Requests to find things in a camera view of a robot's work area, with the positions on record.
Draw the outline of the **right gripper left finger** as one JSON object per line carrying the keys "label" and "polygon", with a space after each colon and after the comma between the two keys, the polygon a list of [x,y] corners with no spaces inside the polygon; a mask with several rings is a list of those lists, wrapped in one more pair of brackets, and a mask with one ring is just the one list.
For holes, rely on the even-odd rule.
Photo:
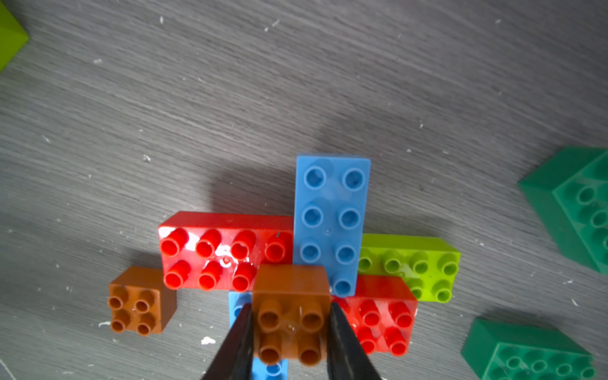
{"label": "right gripper left finger", "polygon": [[254,327],[250,303],[245,304],[202,380],[250,380]]}

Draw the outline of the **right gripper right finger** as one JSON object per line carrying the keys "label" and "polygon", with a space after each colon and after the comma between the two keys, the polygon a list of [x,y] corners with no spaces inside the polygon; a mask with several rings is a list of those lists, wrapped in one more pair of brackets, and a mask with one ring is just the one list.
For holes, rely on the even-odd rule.
{"label": "right gripper right finger", "polygon": [[333,380],[381,380],[337,302],[329,315],[327,371]]}

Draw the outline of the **red lego brick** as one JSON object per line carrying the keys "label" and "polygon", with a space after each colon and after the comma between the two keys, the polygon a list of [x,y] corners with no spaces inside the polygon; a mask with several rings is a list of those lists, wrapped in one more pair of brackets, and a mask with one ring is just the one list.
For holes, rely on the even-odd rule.
{"label": "red lego brick", "polygon": [[418,301],[396,276],[359,275],[356,293],[334,296],[365,353],[407,354]]}
{"label": "red lego brick", "polygon": [[262,264],[291,264],[291,216],[177,212],[158,227],[165,285],[247,292]]}

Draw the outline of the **blue lego brick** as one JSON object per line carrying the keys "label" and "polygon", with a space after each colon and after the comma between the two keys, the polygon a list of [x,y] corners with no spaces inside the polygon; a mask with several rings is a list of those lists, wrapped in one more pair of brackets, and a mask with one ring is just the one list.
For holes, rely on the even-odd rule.
{"label": "blue lego brick", "polygon": [[356,291],[370,172],[359,156],[296,160],[293,263],[324,267],[336,297]]}
{"label": "blue lego brick", "polygon": [[[230,327],[236,321],[238,315],[241,312],[242,307],[252,302],[251,292],[237,292],[230,291],[228,293],[229,298],[229,322]],[[288,360],[283,359],[278,364],[267,365],[264,364],[259,358],[254,357],[252,363],[252,380],[269,380],[269,379],[288,379]]]}

